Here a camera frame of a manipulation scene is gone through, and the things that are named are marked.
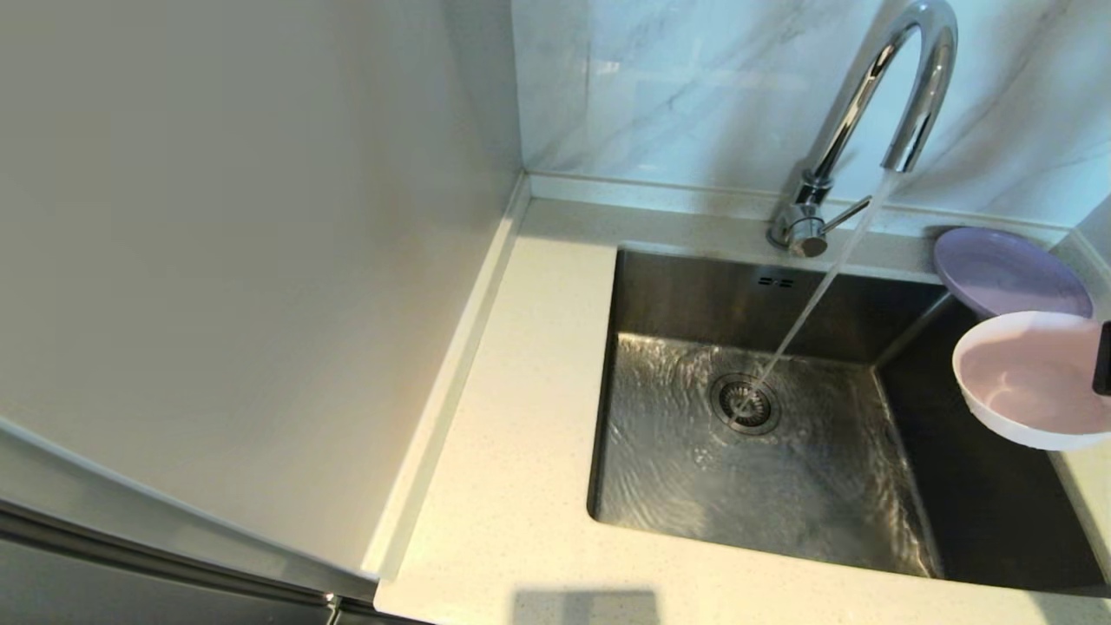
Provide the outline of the purple plastic plate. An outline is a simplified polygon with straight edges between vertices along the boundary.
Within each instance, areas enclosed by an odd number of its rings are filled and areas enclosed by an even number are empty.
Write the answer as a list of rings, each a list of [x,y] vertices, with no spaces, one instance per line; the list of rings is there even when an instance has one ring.
[[[980,317],[1018,312],[1094,317],[1078,274],[1024,236],[989,228],[955,228],[937,238],[933,266],[942,284]]]

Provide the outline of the chrome gooseneck faucet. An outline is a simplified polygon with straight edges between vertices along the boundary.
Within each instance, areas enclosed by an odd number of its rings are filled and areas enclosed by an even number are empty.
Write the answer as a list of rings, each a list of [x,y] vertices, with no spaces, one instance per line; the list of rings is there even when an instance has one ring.
[[[959,24],[948,0],[909,0],[881,36],[865,46],[864,67],[845,75],[844,87],[818,135],[811,159],[800,171],[793,193],[780,203],[767,226],[770,245],[799,258],[820,256],[828,249],[825,236],[834,228],[873,205],[868,195],[833,219],[822,216],[823,202],[834,187],[834,170],[845,147],[897,53],[914,36],[920,42],[914,80],[880,167],[889,173],[905,174],[917,165],[955,72]]]

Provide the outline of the stainless steel sink basin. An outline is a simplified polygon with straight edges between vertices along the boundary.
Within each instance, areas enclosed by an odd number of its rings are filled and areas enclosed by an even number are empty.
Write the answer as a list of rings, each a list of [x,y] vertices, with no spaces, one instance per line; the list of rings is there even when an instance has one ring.
[[[597,522],[910,576],[1111,599],[1045,451],[979,424],[950,357],[975,314],[929,282],[615,255],[587,510]],[[780,424],[725,429],[745,373]]]

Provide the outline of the tall cabinet unit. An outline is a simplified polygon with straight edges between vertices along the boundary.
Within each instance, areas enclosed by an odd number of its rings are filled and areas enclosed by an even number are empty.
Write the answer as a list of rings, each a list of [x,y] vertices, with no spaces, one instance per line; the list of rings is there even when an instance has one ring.
[[[523,181],[512,0],[0,0],[0,625],[372,605]]]

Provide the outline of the pink plastic bowl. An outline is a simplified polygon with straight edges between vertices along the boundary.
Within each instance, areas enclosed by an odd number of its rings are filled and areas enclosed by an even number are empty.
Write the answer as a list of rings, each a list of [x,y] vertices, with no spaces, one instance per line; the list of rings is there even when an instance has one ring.
[[[957,341],[957,386],[995,435],[1044,451],[1111,440],[1111,397],[1095,395],[1095,347],[1104,321],[1058,312],[989,317]]]

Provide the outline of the round metal drain strainer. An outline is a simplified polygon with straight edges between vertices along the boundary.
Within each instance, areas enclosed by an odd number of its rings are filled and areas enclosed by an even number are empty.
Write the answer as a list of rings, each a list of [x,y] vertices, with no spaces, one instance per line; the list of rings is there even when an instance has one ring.
[[[775,391],[745,373],[725,373],[707,393],[712,414],[725,429],[745,436],[763,436],[780,424]]]

